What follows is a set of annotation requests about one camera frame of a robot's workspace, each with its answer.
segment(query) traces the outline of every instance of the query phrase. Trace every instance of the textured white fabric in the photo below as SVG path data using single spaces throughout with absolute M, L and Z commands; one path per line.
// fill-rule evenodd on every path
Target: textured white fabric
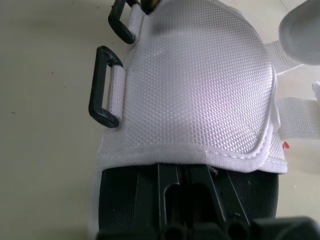
M 272 134 L 271 145 L 269 149 L 269 157 L 274 159 L 285 160 L 285 153 L 282 147 L 283 140 L 281 140 L 279 133 Z
M 132 6 L 128 20 L 128 29 L 134 35 L 135 42 L 139 39 L 140 26 L 145 15 L 146 14 L 141 10 L 141 7 L 138 4 Z
M 268 173 L 285 174 L 288 171 L 288 163 L 283 159 L 268 157 L 258 170 Z
M 238 11 L 215 0 L 164 0 L 128 54 L 122 121 L 100 170 L 206 163 L 251 172 L 266 161 L 275 90 L 268 53 Z
M 124 105 L 126 70 L 114 65 L 111 67 L 110 85 L 108 94 L 108 109 L 116 118 L 122 120 L 122 110 Z
M 312 84 L 312 89 L 314 92 L 314 96 L 317 99 L 318 103 L 320 103 L 320 82 L 315 82 Z
M 291 69 L 302 66 L 302 64 L 293 61 L 286 55 L 279 40 L 266 43 L 265 48 L 268 51 L 272 66 L 274 67 L 277 75 L 281 75 Z
M 317 101 L 295 97 L 278 101 L 281 128 L 279 135 L 287 139 L 320 139 L 320 106 Z

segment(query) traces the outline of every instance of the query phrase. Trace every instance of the black buckle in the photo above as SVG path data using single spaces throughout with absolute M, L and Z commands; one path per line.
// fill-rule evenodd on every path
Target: black buckle
M 112 30 L 118 35 L 119 38 L 121 38 L 126 44 L 133 44 L 135 42 L 135 36 L 120 21 L 120 17 L 126 2 L 130 7 L 132 7 L 134 4 L 139 4 L 138 0 L 115 0 L 108 17 L 108 22 Z
M 102 108 L 107 65 L 110 68 L 114 65 L 123 67 L 122 62 L 113 51 L 106 46 L 100 46 L 96 50 L 89 114 L 94 120 L 107 128 L 116 128 L 119 126 L 118 119 L 112 113 Z

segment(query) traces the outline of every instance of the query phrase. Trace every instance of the beige floor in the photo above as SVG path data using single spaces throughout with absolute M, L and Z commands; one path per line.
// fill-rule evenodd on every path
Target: beige floor
M 265 42 L 300 0 L 227 0 Z M 84 240 L 95 154 L 104 128 L 88 114 L 95 51 L 126 45 L 107 16 L 113 0 L 2 0 L 0 3 L 0 239 Z M 128 20 L 126 7 L 123 21 Z M 314 99 L 320 67 L 279 77 L 279 96 Z M 316 141 L 289 141 L 279 216 L 320 221 Z

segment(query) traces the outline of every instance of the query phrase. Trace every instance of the black mesh fabric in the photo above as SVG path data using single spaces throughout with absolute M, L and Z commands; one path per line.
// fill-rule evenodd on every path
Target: black mesh fabric
M 131 228 L 138 179 L 136 166 L 104 170 L 99 195 L 99 229 Z
M 152 171 L 152 166 L 128 166 L 102 172 L 99 195 L 100 229 L 132 227 L 138 174 L 142 168 L 150 168 Z M 276 216 L 279 189 L 277 174 L 263 171 L 228 171 L 228 174 L 250 222 L 253 219 Z
M 278 205 L 278 174 L 253 171 L 228 171 L 247 218 L 275 218 Z

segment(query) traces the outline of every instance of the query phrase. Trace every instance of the red tag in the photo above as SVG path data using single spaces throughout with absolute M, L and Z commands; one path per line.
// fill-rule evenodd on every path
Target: red tag
M 285 141 L 284 143 L 282 143 L 282 148 L 283 149 L 289 149 L 290 148 L 290 146 L 289 146 L 289 144 Z

